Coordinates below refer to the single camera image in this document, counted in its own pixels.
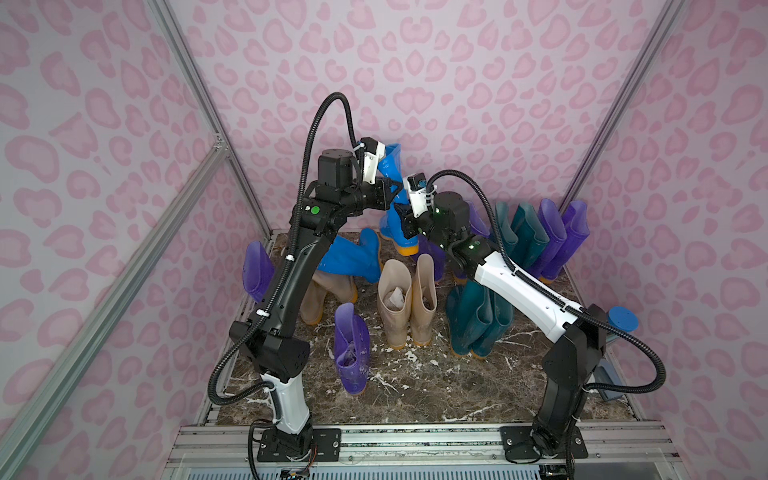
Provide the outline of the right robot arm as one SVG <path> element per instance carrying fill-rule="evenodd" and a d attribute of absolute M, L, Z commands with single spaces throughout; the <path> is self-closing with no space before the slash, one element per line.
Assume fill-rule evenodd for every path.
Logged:
<path fill-rule="evenodd" d="M 543 358 L 546 385 L 529 429 L 506 440 L 506 459 L 531 464 L 543 458 L 576 458 L 576 423 L 588 380 L 602 359 L 607 324 L 601 310 L 589 311 L 532 277 L 511 255 L 512 233 L 498 222 L 499 211 L 483 205 L 491 233 L 471 228 L 471 207 L 455 192 L 426 188 L 409 195 L 401 216 L 406 236 L 434 244 L 467 278 L 448 294 L 445 311 L 451 348 L 458 355 L 488 355 L 516 313 L 531 320 L 551 341 Z"/>

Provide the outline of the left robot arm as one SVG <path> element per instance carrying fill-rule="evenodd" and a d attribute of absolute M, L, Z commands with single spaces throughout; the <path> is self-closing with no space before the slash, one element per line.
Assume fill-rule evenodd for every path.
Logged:
<path fill-rule="evenodd" d="M 209 381 L 209 398 L 217 405 L 230 405 L 266 390 L 273 400 L 273 420 L 266 426 L 267 445 L 289 460 L 302 460 L 312 450 L 311 414 L 305 402 L 302 372 L 308 363 L 310 345 L 294 337 L 299 310 L 321 260 L 339 229 L 352 216 L 367 209 L 386 211 L 403 188 L 400 181 L 378 178 L 346 187 L 310 184 L 298 196 L 291 219 L 290 243 L 266 296 L 245 322 L 230 327 L 232 348 L 226 364 L 240 349 L 260 373 L 260 380 L 231 395 L 220 397 L 215 378 Z"/>

